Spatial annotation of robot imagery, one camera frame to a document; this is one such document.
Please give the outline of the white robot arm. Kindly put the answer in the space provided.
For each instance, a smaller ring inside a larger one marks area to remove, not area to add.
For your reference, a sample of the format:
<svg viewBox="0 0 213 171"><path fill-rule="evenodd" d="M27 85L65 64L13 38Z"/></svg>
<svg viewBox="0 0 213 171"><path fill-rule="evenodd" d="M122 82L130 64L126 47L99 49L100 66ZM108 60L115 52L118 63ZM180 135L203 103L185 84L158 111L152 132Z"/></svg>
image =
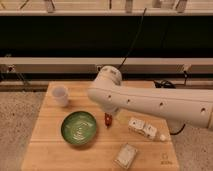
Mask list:
<svg viewBox="0 0 213 171"><path fill-rule="evenodd" d="M89 86L88 97L109 115L126 109L213 131L213 90L135 88L121 82L117 68L104 66Z"/></svg>

